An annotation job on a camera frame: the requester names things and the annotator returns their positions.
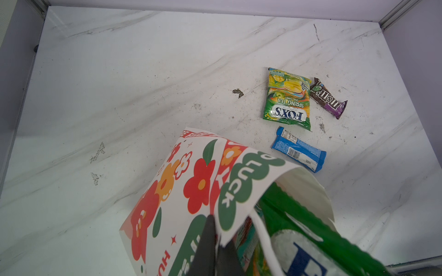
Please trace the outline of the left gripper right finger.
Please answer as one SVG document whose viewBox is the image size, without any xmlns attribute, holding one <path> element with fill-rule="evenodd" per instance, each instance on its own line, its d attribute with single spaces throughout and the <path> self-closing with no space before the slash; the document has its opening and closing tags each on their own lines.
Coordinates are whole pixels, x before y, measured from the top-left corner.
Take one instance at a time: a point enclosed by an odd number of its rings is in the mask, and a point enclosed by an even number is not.
<svg viewBox="0 0 442 276">
<path fill-rule="evenodd" d="M 233 240 L 223 247 L 218 247 L 216 259 L 217 276 L 245 276 L 245 271 L 238 259 Z"/>
</svg>

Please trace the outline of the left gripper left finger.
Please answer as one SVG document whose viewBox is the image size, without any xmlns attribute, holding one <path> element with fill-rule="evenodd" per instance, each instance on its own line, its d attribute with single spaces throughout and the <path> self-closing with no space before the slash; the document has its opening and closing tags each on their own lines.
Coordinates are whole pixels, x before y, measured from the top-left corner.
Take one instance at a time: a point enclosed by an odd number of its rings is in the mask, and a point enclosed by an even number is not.
<svg viewBox="0 0 442 276">
<path fill-rule="evenodd" d="M 214 276 L 216 265 L 216 227 L 215 217 L 209 215 L 197 247 L 195 257 L 190 265 L 188 276 Z"/>
</svg>

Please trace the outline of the green snack packet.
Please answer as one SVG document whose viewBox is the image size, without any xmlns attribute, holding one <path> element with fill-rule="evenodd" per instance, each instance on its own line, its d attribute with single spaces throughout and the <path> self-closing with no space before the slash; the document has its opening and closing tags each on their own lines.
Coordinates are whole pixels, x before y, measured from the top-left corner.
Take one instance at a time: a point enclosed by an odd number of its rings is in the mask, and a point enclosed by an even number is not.
<svg viewBox="0 0 442 276">
<path fill-rule="evenodd" d="M 332 230 L 276 184 L 258 203 L 286 276 L 388 276 L 368 253 Z"/>
</svg>

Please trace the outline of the white floral paper bag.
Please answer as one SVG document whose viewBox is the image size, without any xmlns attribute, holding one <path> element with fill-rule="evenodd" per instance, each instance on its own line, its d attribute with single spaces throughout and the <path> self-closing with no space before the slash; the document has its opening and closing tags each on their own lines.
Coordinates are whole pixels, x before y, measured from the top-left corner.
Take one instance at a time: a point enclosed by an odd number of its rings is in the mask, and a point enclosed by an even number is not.
<svg viewBox="0 0 442 276">
<path fill-rule="evenodd" d="M 139 276 L 184 276 L 209 215 L 229 242 L 265 191 L 278 184 L 325 224 L 331 202 L 305 167 L 217 134 L 186 128 L 120 228 Z"/>
</svg>

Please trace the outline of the blue snack packet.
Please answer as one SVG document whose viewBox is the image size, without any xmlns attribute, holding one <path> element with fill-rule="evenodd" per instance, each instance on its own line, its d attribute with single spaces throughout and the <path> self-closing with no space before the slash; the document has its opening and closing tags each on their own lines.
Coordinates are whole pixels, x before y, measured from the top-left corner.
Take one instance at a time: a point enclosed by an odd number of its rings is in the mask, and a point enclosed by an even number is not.
<svg viewBox="0 0 442 276">
<path fill-rule="evenodd" d="M 294 136 L 284 127 L 278 127 L 272 149 L 286 154 L 313 173 L 319 172 L 325 163 L 326 151 L 317 149 Z"/>
</svg>

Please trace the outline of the teal snack packet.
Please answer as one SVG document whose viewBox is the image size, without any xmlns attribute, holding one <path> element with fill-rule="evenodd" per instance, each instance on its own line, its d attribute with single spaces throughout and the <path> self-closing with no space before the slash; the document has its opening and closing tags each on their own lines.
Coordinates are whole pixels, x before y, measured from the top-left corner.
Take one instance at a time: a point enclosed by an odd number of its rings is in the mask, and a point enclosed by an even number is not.
<svg viewBox="0 0 442 276">
<path fill-rule="evenodd" d="M 252 220 L 248 217 L 237 231 L 234 239 L 238 260 L 244 271 L 249 267 L 255 248 L 259 243 L 259 236 Z"/>
</svg>

